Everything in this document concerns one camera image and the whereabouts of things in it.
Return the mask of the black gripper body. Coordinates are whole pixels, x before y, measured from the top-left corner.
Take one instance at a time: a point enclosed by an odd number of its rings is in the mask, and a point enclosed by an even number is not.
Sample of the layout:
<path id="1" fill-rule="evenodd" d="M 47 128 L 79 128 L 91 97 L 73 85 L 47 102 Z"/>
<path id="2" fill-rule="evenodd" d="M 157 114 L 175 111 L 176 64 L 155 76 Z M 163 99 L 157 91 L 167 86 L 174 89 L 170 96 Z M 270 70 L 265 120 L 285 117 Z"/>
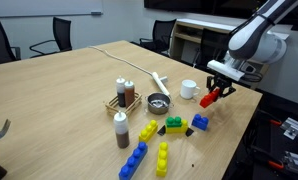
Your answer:
<path id="1" fill-rule="evenodd" d="M 211 84 L 215 84 L 216 87 L 219 88 L 227 88 L 232 86 L 232 80 L 225 75 L 215 74 L 213 76 L 207 77 L 207 82 L 211 82 Z"/>

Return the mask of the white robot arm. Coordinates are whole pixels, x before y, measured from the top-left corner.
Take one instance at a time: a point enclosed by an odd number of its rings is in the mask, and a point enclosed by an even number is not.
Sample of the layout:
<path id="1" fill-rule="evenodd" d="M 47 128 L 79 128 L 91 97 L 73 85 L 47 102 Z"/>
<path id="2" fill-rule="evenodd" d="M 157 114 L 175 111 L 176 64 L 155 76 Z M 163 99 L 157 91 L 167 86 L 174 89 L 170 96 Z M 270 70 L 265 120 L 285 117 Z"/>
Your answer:
<path id="1" fill-rule="evenodd" d="M 268 0 L 247 21 L 229 33 L 227 55 L 231 60 L 254 60 L 271 64 L 280 60 L 287 49 L 286 42 L 269 30 L 298 6 L 298 0 Z M 209 93 L 217 91 L 215 99 L 235 92 L 232 81 L 259 82 L 262 75 L 243 72 L 239 66 L 224 60 L 211 60 L 207 67 L 214 70 L 214 76 L 207 77 Z"/>

